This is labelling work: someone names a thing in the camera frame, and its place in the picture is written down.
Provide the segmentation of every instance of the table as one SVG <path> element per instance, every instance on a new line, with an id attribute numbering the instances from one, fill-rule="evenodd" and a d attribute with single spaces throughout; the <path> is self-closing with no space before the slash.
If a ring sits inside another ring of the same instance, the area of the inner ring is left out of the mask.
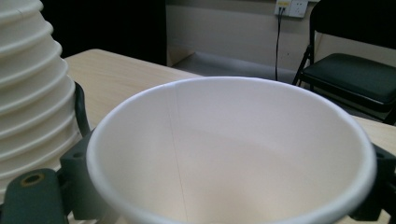
<path id="1" fill-rule="evenodd" d="M 171 81 L 200 77 L 154 63 L 147 63 L 119 54 L 91 49 L 66 58 L 68 75 L 85 92 L 90 124 L 95 127 L 115 106 L 130 96 Z M 396 154 L 396 127 L 354 117 L 373 143 Z M 337 224 L 386 224 L 389 216 L 381 215 L 378 222 L 357 222 L 349 217 Z"/>

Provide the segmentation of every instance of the stack of white cups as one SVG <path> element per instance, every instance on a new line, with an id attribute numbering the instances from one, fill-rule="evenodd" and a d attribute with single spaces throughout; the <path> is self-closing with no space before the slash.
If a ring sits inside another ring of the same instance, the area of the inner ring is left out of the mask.
<path id="1" fill-rule="evenodd" d="M 0 203 L 12 179 L 59 169 L 59 158 L 81 138 L 75 83 L 42 7 L 39 0 L 1 1 Z"/>

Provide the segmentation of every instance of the wall outlet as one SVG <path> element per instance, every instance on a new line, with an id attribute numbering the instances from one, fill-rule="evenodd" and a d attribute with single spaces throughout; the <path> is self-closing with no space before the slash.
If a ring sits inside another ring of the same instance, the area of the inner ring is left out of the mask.
<path id="1" fill-rule="evenodd" d="M 289 16 L 303 18 L 305 16 L 308 1 L 306 0 L 293 0 L 290 5 Z"/>
<path id="2" fill-rule="evenodd" d="M 285 8 L 285 10 L 282 13 L 282 16 L 289 16 L 290 5 L 291 5 L 291 0 L 276 0 L 275 14 L 279 15 L 280 10 L 282 8 Z"/>

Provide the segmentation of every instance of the floor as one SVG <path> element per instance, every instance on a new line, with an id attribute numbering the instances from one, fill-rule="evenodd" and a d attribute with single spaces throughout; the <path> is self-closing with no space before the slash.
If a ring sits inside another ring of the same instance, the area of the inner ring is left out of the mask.
<path id="1" fill-rule="evenodd" d="M 213 76 L 231 76 L 231 77 L 261 77 L 265 79 L 275 80 L 276 70 L 274 66 L 266 66 L 258 63 L 245 62 L 237 59 L 230 59 L 213 54 L 194 52 L 189 57 L 176 63 L 174 68 L 198 74 L 205 77 Z M 294 79 L 295 71 L 286 69 L 277 69 L 278 81 L 289 83 Z M 337 105 L 345 109 L 351 115 L 366 119 L 373 119 L 360 111 L 351 107 L 346 107 L 335 102 Z"/>

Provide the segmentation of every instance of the chair seat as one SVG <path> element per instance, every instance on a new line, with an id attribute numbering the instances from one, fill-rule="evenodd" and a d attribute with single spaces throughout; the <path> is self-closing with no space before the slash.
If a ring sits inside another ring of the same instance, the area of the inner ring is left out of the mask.
<path id="1" fill-rule="evenodd" d="M 303 74 L 302 79 L 308 83 L 315 85 L 320 80 L 332 88 L 356 92 L 382 105 L 391 105 L 396 100 L 396 68 L 383 63 L 334 53 L 306 67 Z"/>

